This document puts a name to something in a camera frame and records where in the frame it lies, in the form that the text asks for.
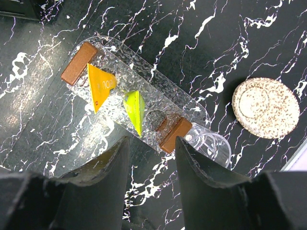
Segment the green toothpaste tube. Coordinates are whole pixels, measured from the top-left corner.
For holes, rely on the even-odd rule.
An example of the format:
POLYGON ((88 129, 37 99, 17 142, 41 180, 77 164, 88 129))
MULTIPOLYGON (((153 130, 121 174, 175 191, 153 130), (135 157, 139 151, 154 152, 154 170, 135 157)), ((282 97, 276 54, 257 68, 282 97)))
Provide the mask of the green toothpaste tube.
POLYGON ((144 99, 139 91, 130 91, 124 95, 124 108, 139 137, 142 136, 142 123, 144 118, 144 99))

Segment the yellow toothpaste tube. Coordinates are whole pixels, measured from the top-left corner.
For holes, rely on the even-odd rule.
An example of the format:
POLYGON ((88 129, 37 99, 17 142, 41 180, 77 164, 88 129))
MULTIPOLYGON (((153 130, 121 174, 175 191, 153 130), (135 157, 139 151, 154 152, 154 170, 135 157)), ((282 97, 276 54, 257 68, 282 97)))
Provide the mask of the yellow toothpaste tube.
POLYGON ((87 73, 94 113, 96 114, 108 98, 110 91, 116 88, 117 79, 113 74, 105 72, 89 63, 87 64, 87 73))

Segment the clear plastic cup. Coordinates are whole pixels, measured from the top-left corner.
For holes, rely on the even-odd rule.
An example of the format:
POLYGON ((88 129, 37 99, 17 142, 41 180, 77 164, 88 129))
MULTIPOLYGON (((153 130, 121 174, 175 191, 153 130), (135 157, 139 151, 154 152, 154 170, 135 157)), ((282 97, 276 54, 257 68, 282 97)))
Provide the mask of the clear plastic cup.
POLYGON ((231 147, 228 141, 208 128, 192 123, 185 140, 202 155, 227 168, 231 159, 231 147))

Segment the clear acrylic rack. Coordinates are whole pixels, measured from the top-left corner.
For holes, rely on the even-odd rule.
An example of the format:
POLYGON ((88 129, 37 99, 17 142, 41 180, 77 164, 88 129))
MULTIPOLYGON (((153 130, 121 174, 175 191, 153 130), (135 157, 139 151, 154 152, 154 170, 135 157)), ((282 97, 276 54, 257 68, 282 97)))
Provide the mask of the clear acrylic rack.
POLYGON ((171 152, 211 121, 206 109, 170 79, 109 36, 93 36, 72 52, 61 74, 98 115, 111 118, 156 151, 171 152))

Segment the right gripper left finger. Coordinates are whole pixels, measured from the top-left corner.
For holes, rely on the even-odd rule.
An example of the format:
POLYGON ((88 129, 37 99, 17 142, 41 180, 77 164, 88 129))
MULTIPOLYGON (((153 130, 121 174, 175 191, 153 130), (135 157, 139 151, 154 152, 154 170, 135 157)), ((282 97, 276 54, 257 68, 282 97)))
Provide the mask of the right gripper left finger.
POLYGON ((59 178, 30 171, 1 173, 1 229, 121 229, 129 154, 129 138, 122 137, 59 178))

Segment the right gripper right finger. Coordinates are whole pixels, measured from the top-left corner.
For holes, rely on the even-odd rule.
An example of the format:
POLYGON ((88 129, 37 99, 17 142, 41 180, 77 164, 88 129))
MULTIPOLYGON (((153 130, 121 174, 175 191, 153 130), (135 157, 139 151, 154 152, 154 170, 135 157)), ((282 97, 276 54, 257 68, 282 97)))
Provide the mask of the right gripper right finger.
POLYGON ((176 138, 176 165, 188 230, 304 230, 306 172, 230 171, 176 138))

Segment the speckled round coaster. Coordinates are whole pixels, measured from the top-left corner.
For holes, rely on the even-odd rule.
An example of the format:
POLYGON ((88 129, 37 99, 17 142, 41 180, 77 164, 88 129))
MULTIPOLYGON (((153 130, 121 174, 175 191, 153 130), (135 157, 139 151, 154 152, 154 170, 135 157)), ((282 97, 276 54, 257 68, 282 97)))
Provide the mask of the speckled round coaster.
POLYGON ((236 87, 231 104, 242 127, 259 138, 282 138, 299 121, 297 98, 286 85, 271 78, 242 82, 236 87))

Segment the black plastic bin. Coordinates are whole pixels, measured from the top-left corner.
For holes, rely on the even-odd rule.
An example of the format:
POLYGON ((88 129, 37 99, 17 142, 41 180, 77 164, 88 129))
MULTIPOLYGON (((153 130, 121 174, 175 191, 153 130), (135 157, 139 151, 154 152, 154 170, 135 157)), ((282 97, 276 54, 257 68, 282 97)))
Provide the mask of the black plastic bin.
POLYGON ((63 2, 63 0, 0 0, 0 14, 40 21, 55 9, 59 9, 63 2))

